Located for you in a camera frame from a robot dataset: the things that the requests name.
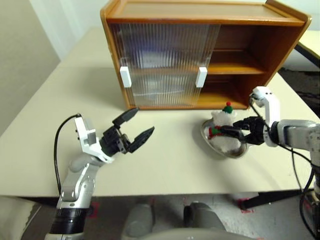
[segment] wooden cabinet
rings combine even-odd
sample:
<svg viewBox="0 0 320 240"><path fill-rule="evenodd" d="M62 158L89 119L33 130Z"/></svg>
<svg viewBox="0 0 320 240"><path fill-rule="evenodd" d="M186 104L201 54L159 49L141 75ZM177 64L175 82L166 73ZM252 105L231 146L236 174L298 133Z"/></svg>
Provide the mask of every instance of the wooden cabinet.
<svg viewBox="0 0 320 240"><path fill-rule="evenodd" d="M274 0L113 0L100 16L126 105L141 109L246 109L311 21Z"/></svg>

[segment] green hat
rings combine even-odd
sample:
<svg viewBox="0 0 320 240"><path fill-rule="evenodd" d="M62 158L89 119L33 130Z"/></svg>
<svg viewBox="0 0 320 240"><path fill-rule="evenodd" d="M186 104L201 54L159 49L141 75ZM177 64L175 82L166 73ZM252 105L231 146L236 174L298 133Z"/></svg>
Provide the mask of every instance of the green hat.
<svg viewBox="0 0 320 240"><path fill-rule="evenodd" d="M224 107L224 109L222 109L222 111L224 111L225 113L228 113L228 114L231 114L233 110L234 109L231 106L231 102L229 102L229 101L226 102L226 106Z"/></svg>

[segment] black cable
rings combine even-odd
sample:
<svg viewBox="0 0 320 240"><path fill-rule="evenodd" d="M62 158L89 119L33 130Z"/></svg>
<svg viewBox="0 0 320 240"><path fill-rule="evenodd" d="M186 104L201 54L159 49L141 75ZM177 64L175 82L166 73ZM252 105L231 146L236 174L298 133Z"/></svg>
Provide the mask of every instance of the black cable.
<svg viewBox="0 0 320 240"><path fill-rule="evenodd" d="M260 115L260 113L256 110L256 108L254 107L254 105L252 104L251 98L249 99L249 105L250 107L252 107L253 111L255 112L255 114L262 118L263 120L263 124L266 126L266 129L270 130L270 127L268 126L268 124L266 123L266 121L263 119L263 117Z"/></svg>
<svg viewBox="0 0 320 240"><path fill-rule="evenodd" d="M298 183L299 188L300 188L300 191L301 191L301 193L302 193L302 192L303 192L303 190L302 190L301 183L300 183L300 181L299 181L298 174L297 174L297 170L296 170L296 163L295 163L294 149L293 149L293 148L291 148L291 150L292 150L292 152L291 152L292 166L293 166L293 171L294 171L295 179L296 179L296 182Z"/></svg>
<svg viewBox="0 0 320 240"><path fill-rule="evenodd" d="M54 147L53 147L53 162L54 162L54 171L55 171L55 178L56 178L56 184L58 187L59 195L61 194L61 182L59 177L59 169L58 169L58 161L57 161L57 148L58 148L58 138L59 133L62 129L62 127L71 119L81 117L80 113L77 113L75 115L72 115L68 117L66 120L64 120L61 125L59 126L58 130L56 131L55 138L54 138Z"/></svg>
<svg viewBox="0 0 320 240"><path fill-rule="evenodd" d="M299 211L300 211L300 216L302 219L303 224L305 225L306 229L309 231L309 233L312 235L312 237L314 237L314 239L316 239L316 235L314 234L314 232L312 231L311 227L309 226L309 224L306 221L305 218L305 214L304 214L304 200L305 200L305 196L308 192L308 188L310 187L310 184L312 182L312 179L314 178L315 175L315 170L312 169L311 173L310 173L310 177L308 182L305 185L305 188L303 189L302 195L300 197L300 202L299 202Z"/></svg>
<svg viewBox="0 0 320 240"><path fill-rule="evenodd" d="M304 156L303 154L301 154L300 152L294 151L293 149L289 149L289 148L287 148L287 147L285 147L285 146L283 146L283 145L281 145L281 144L277 144L277 145L278 145L279 147L285 149L285 150L288 150L288 151L291 152L292 154L299 155L300 157L302 157L304 160L306 160L308 163L310 163L310 164L312 165L311 160L310 160L309 158L307 158L306 156Z"/></svg>

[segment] white table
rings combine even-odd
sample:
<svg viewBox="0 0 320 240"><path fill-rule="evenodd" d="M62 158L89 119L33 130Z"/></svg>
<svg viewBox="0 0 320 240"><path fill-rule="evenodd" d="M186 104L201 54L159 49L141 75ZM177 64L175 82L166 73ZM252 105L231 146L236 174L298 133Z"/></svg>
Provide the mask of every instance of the white table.
<svg viewBox="0 0 320 240"><path fill-rule="evenodd" d="M283 119L318 117L276 74L268 85L281 103ZM68 116L90 118L98 136L125 109L102 29L92 29L52 72L0 138L0 195L57 196L53 164L56 130ZM237 119L254 116L237 110ZM210 110L140 111L122 127L131 139L155 126L150 139L134 154L120 154L103 166L96 178L95 196L239 193L297 188L290 153L265 144L239 159L212 152L200 135ZM58 165L63 180L73 158L81 153L70 122L61 132ZM304 183L310 166L296 157Z"/></svg>

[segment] table leg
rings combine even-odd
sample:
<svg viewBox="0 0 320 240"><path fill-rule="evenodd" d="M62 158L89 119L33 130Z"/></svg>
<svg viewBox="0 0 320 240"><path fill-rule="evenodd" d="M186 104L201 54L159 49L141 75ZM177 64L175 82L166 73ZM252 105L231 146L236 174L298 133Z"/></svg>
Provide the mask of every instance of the table leg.
<svg viewBox="0 0 320 240"><path fill-rule="evenodd" d="M306 57L310 62L312 62L314 65L316 65L318 68L320 68L320 60L318 57L313 55L311 52L306 50L304 47L301 45L297 44L294 47L295 50L297 50L299 53L301 53L304 57Z"/></svg>
<svg viewBox="0 0 320 240"><path fill-rule="evenodd" d="M259 196L255 196L248 200L241 201L239 207L243 210L250 209L256 206L273 203L279 200L288 199L301 194L300 190L288 190L288 191L271 191L271 192L259 192Z"/></svg>

